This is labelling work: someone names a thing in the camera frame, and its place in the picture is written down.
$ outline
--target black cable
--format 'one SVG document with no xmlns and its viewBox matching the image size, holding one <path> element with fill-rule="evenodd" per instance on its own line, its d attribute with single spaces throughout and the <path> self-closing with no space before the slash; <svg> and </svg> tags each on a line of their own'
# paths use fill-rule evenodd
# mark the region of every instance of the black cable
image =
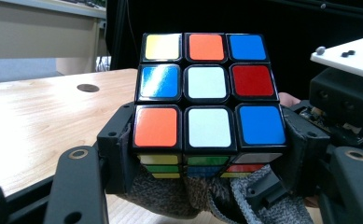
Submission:
<svg viewBox="0 0 363 224">
<path fill-rule="evenodd" d="M 131 31 L 132 40 L 133 40 L 133 43 L 134 43 L 135 55 L 136 55 L 137 61 L 139 62 L 140 59 L 138 58 L 138 49 L 137 49 L 137 44 L 135 43 L 135 38 L 134 38 L 134 33 L 133 33 L 133 28 L 132 28 L 132 21 L 131 21 L 131 17 L 130 17 L 129 0 L 126 0 L 126 13 L 127 13 L 127 16 L 128 16 L 129 29 Z"/>
</svg>

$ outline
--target orange sticker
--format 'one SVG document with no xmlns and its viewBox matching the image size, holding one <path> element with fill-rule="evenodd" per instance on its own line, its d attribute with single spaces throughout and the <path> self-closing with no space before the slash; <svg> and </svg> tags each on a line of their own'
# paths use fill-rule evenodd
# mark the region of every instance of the orange sticker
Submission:
<svg viewBox="0 0 363 224">
<path fill-rule="evenodd" d="M 224 60 L 221 35 L 190 35 L 189 57 L 192 60 Z"/>
<path fill-rule="evenodd" d="M 138 147 L 173 147 L 177 142 L 174 108 L 141 108 L 136 113 L 134 142 Z"/>
</svg>

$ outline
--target rubik's cube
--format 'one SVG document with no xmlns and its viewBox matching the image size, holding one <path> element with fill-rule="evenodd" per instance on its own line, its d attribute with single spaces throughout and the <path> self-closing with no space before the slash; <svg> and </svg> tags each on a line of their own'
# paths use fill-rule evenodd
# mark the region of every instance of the rubik's cube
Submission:
<svg viewBox="0 0 363 224">
<path fill-rule="evenodd" d="M 144 34 L 134 106 L 131 150 L 156 178 L 243 177 L 286 149 L 262 35 Z"/>
</svg>

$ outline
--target wooden table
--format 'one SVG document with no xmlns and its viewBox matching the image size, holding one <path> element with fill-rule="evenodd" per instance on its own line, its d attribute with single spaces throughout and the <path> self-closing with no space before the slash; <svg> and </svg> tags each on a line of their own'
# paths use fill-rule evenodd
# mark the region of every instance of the wooden table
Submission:
<svg viewBox="0 0 363 224">
<path fill-rule="evenodd" d="M 0 83 L 0 186 L 8 196 L 54 175 L 67 149 L 92 146 L 118 108 L 133 101 L 136 70 Z M 77 89 L 92 84 L 97 92 Z M 209 212 L 179 220 L 107 195 L 111 223 L 222 223 Z M 315 223 L 319 211 L 310 210 Z"/>
</svg>

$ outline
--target hand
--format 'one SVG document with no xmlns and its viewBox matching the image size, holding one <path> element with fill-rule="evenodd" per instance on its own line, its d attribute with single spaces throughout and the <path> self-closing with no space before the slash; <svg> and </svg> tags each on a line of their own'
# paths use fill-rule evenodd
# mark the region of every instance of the hand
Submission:
<svg viewBox="0 0 363 224">
<path fill-rule="evenodd" d="M 280 105 L 287 107 L 290 107 L 292 105 L 297 105 L 300 103 L 300 99 L 286 92 L 279 92 L 279 98 L 280 98 Z"/>
</svg>

